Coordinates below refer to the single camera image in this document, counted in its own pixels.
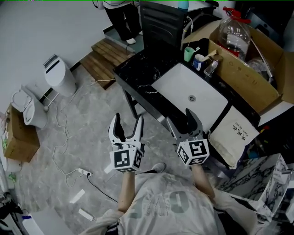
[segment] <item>fiducial marker cube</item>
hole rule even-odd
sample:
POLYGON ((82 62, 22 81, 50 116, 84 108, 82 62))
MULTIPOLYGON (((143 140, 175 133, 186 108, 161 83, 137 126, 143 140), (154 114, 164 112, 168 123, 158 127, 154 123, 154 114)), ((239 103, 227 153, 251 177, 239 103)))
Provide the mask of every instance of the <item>fiducial marker cube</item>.
POLYGON ((206 139, 181 142, 177 154, 186 166, 203 164, 209 156, 206 139))
POLYGON ((123 173, 139 170, 142 157, 143 153, 137 147, 110 152, 112 169, 123 173))

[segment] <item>white shoe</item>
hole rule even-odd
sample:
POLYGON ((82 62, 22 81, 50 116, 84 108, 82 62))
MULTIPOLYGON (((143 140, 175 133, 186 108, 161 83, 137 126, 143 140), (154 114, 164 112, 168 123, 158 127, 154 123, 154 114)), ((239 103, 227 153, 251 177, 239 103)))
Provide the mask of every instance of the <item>white shoe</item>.
POLYGON ((162 173, 166 169, 166 164, 164 162, 155 164, 151 170, 155 170, 157 173, 162 173))
POLYGON ((127 43, 128 44, 135 44, 136 40, 135 39, 129 39, 129 40, 127 40, 127 43))

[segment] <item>white sink basin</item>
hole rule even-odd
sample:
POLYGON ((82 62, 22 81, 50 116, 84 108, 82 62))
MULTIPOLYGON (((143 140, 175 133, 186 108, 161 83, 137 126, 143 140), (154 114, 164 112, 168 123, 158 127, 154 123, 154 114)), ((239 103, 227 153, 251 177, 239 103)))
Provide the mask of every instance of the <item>white sink basin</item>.
POLYGON ((211 128, 228 103, 223 95, 183 64, 174 66, 152 87, 184 114, 186 108, 192 110, 202 122, 204 132, 211 128))

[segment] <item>extension cord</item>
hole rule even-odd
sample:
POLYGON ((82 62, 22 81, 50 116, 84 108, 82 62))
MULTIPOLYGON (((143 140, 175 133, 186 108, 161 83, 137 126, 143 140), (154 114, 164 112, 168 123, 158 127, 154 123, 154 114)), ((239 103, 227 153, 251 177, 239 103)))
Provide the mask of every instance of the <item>extension cord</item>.
POLYGON ((86 211, 84 211, 83 209, 79 209, 79 214, 84 216, 86 219, 88 219, 89 221, 93 221, 95 220, 94 216, 90 215, 89 213, 87 213, 86 211))
POLYGON ((81 174, 84 174, 84 175, 86 175, 86 176, 93 176, 93 174, 90 172, 90 171, 86 171, 86 170, 84 170, 84 169, 82 169, 82 168, 79 168, 78 169, 78 172, 80 172, 81 174))

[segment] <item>sink drain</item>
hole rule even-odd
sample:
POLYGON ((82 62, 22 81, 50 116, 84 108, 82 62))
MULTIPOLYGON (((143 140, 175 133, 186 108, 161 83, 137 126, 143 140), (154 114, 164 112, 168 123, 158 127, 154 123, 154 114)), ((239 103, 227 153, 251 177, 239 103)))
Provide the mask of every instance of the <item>sink drain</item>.
POLYGON ((196 101, 196 97, 193 96, 193 95, 189 95, 188 99, 189 99, 190 102, 195 102, 196 101))

